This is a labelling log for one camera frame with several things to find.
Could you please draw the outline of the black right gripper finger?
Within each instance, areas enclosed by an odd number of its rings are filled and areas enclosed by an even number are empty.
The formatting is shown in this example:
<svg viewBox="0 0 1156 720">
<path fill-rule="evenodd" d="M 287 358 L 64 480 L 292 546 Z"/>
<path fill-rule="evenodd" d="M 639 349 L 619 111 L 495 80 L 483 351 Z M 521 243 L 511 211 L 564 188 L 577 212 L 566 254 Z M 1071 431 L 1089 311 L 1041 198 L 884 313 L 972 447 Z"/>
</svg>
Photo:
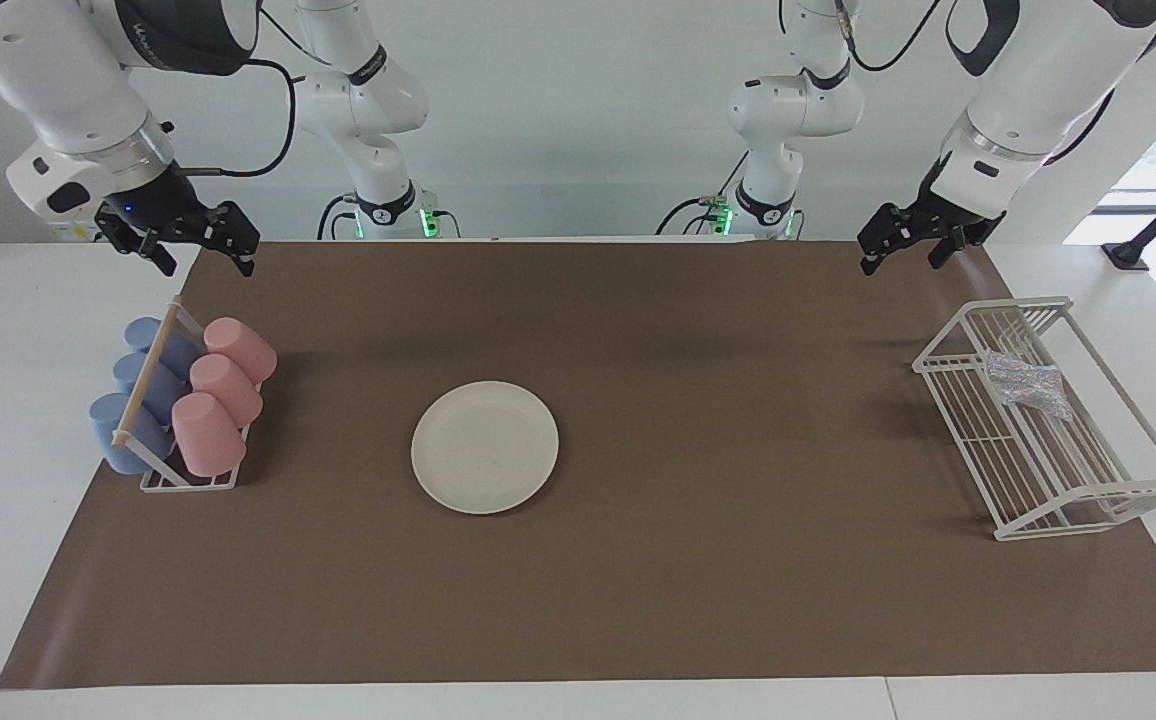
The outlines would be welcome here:
<svg viewBox="0 0 1156 720">
<path fill-rule="evenodd" d="M 175 275 L 177 269 L 175 257 L 165 247 L 161 246 L 156 231 L 147 231 L 144 233 L 138 231 L 121 215 L 118 215 L 110 205 L 99 206 L 98 211 L 95 213 L 95 224 L 98 225 L 102 236 L 106 237 L 108 243 L 110 243 L 118 254 L 133 255 L 147 260 L 148 263 L 156 266 L 157 270 L 162 275 L 165 275 L 165 277 Z"/>
<path fill-rule="evenodd" d="M 207 209 L 203 218 L 203 248 L 225 255 L 243 277 L 252 277 L 261 232 L 249 215 L 236 202 L 223 201 L 216 208 Z"/>
</svg>

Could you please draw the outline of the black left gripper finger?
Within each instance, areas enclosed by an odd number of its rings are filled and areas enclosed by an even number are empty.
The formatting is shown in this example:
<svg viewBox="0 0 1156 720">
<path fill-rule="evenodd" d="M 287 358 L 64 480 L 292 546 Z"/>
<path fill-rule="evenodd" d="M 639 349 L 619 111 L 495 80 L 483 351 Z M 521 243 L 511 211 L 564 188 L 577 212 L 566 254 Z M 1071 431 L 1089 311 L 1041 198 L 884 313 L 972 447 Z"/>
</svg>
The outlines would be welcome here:
<svg viewBox="0 0 1156 720">
<path fill-rule="evenodd" d="M 918 210 L 898 208 L 892 202 L 881 205 L 858 232 L 858 246 L 864 255 L 860 261 L 862 273 L 874 275 L 885 258 L 918 242 L 924 242 L 924 227 Z"/>
<path fill-rule="evenodd" d="M 980 225 L 953 225 L 949 228 L 927 255 L 929 268 L 942 269 L 944 263 L 948 263 L 957 252 L 968 247 L 981 246 L 984 240 L 981 240 L 980 229 Z"/>
</svg>

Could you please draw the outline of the cream round plate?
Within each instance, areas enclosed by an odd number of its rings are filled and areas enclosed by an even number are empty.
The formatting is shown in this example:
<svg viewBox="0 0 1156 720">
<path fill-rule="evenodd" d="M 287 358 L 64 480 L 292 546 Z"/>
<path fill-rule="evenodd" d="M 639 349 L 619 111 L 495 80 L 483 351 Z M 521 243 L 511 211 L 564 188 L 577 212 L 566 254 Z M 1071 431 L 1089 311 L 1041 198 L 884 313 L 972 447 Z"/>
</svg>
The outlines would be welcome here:
<svg viewBox="0 0 1156 720">
<path fill-rule="evenodd" d="M 477 381 L 436 398 L 415 425 L 418 487 L 442 507 L 495 515 L 532 500 L 560 459 L 550 407 L 513 383 Z"/>
</svg>

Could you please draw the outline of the pink plastic cup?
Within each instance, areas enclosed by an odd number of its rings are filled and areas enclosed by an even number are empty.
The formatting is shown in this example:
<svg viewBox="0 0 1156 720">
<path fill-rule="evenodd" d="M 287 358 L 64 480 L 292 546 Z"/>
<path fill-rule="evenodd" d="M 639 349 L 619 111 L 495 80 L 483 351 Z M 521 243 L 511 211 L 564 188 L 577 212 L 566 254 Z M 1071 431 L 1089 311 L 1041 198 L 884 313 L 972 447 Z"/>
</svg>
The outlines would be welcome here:
<svg viewBox="0 0 1156 720">
<path fill-rule="evenodd" d="M 268 381 L 277 369 L 277 354 L 261 334 L 232 316 L 221 316 L 203 328 L 203 342 L 212 354 L 229 357 L 250 383 Z"/>
<path fill-rule="evenodd" d="M 207 354 L 195 359 L 188 383 L 195 392 L 217 398 L 238 428 L 249 426 L 262 413 L 264 400 L 257 384 L 225 355 Z"/>
<path fill-rule="evenodd" d="M 175 402 L 171 420 L 181 460 L 195 477 L 220 477 L 239 468 L 246 446 L 217 398 L 188 393 Z"/>
</svg>

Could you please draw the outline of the brown table mat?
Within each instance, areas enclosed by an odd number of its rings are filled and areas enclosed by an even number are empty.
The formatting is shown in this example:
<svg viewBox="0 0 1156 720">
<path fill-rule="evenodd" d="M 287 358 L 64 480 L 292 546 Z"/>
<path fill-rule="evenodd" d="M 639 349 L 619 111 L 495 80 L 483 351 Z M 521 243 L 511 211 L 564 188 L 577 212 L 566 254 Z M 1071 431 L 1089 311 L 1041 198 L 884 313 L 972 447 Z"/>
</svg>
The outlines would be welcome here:
<svg viewBox="0 0 1156 720">
<path fill-rule="evenodd" d="M 1156 671 L 1144 524 L 991 539 L 911 363 L 984 251 L 847 243 L 271 243 L 193 316 L 277 351 L 238 487 L 99 468 L 1 688 Z M 427 407 L 550 407 L 523 506 L 414 478 Z"/>
</svg>

